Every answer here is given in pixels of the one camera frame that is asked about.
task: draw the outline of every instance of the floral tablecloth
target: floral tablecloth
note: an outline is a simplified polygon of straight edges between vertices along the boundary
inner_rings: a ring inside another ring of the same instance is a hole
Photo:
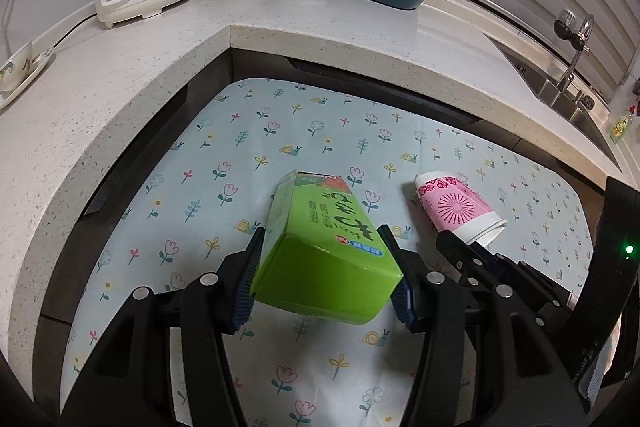
[[[450,172],[509,220],[490,250],[526,259],[580,293],[591,239],[577,195],[554,172],[393,107],[280,80],[244,80],[182,133],[108,240],[70,332],[61,404],[129,293],[140,285],[156,293],[183,288],[227,253],[244,250],[267,220],[278,180],[293,169],[342,176],[374,225],[387,223],[402,248],[423,252],[434,228],[415,197],[414,176]],[[452,270],[437,253],[427,262]],[[404,330],[390,304],[355,326],[256,302],[251,320],[225,338],[252,427],[398,425],[421,346],[421,335]],[[187,407],[183,382],[174,393],[177,407]]]

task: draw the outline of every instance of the stainless steel sink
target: stainless steel sink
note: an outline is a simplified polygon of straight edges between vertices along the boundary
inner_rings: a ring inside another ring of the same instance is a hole
[[[616,167],[620,168],[607,142],[607,137],[602,135],[591,119],[589,110],[584,107],[582,103],[576,103],[568,93],[560,92],[556,80],[535,64],[501,42],[495,41],[491,37],[489,37],[489,40],[502,52],[513,67],[516,68],[516,71],[518,71],[527,83],[527,86],[530,87],[541,102],[548,105],[548,107],[571,123],[577,130],[591,140]]]

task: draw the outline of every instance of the pink paper cup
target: pink paper cup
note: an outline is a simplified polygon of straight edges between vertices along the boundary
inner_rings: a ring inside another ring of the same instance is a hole
[[[438,232],[451,230],[468,245],[477,241],[487,247],[507,225],[478,194],[447,172],[418,174],[415,187]]]

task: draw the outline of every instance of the green juice carton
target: green juice carton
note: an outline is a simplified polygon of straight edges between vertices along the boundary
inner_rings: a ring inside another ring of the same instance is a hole
[[[293,171],[271,205],[251,295],[353,324],[382,309],[402,272],[340,176]]]

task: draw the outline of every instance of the white countertop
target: white countertop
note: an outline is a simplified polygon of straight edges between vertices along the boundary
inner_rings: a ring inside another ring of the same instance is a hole
[[[596,184],[636,186],[539,102],[470,23],[367,0],[190,0],[107,30],[85,23],[0,115],[0,349],[31,394],[31,358],[53,267],[87,201],[148,120],[229,47],[353,71],[466,110]]]

